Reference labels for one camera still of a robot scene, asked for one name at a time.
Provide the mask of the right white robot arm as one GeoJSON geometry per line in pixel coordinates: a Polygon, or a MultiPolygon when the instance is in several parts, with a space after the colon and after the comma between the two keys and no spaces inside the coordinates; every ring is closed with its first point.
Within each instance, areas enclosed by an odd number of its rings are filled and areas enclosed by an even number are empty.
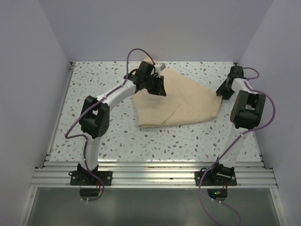
{"type": "Polygon", "coordinates": [[[237,98],[230,113],[232,127],[227,147],[209,171],[210,180],[215,184],[235,179],[238,154],[248,131],[259,126],[265,105],[266,96],[251,90],[241,66],[232,66],[226,80],[216,90],[216,95],[223,100],[229,100],[234,94],[237,98]]]}

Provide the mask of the beige cloth mat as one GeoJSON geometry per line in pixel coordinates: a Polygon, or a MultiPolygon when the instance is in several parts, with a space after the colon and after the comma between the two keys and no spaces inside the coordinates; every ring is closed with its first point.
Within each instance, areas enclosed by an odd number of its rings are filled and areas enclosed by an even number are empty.
{"type": "Polygon", "coordinates": [[[162,71],[166,96],[138,91],[132,96],[141,129],[201,123],[218,116],[222,98],[215,91],[176,69],[185,62],[173,62],[162,71]]]}

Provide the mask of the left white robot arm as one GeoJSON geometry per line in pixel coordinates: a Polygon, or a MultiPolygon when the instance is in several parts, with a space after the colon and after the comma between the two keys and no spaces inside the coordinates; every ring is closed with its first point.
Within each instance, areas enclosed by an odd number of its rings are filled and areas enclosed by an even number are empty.
{"type": "Polygon", "coordinates": [[[145,89],[149,94],[166,96],[164,76],[161,72],[165,64],[151,64],[142,61],[137,69],[125,76],[125,83],[117,85],[98,97],[88,96],[82,108],[85,115],[80,119],[81,131],[88,134],[87,144],[80,165],[86,171],[98,168],[98,152],[101,137],[107,132],[110,123],[110,111],[124,99],[145,89]]]}

